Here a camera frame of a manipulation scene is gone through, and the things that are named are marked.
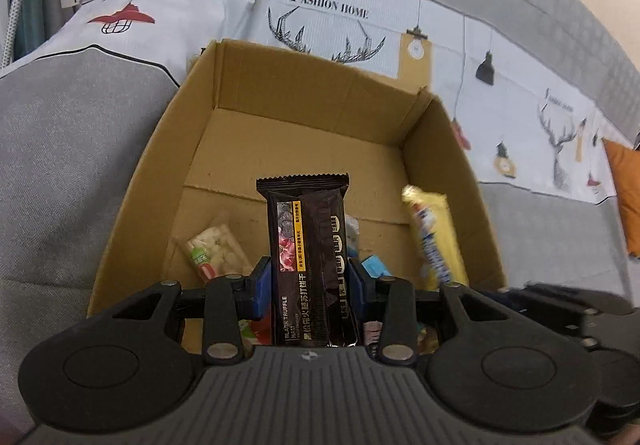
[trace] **cardboard box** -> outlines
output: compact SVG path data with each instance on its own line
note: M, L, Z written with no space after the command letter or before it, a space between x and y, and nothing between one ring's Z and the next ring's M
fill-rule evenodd
M411 183L446 194L471 285L503 286L475 177L442 104L396 84L288 50L212 44L140 158L89 313L164 279L201 287L179 245L225 210L250 262L268 255L267 207L255 180L286 174L349 173L345 211L360 222L361 256L377 254L417 288L421 261L401 190ZM190 331L186 347L197 349Z

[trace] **crosshair logo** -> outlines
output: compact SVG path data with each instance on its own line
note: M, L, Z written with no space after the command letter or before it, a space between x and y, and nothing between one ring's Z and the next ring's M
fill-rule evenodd
M302 357L302 359L306 360L307 362L311 362L319 358L320 355L318 355L315 351L305 351L300 355L300 357Z

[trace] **black snack package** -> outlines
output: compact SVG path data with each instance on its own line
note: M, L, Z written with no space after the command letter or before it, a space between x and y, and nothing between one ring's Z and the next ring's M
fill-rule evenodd
M348 174L256 182L267 199L276 345L348 346L357 341L345 283L342 199Z

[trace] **white tag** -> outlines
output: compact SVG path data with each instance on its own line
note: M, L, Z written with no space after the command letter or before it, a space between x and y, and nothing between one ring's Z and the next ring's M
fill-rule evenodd
M71 8L80 4L80 0L60 0L60 6L62 8Z

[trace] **orange pillow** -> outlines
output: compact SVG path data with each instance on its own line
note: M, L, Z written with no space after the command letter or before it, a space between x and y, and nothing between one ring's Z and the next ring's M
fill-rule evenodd
M640 256L640 152L614 141L603 140L613 183L618 193L618 208L625 231L628 253Z

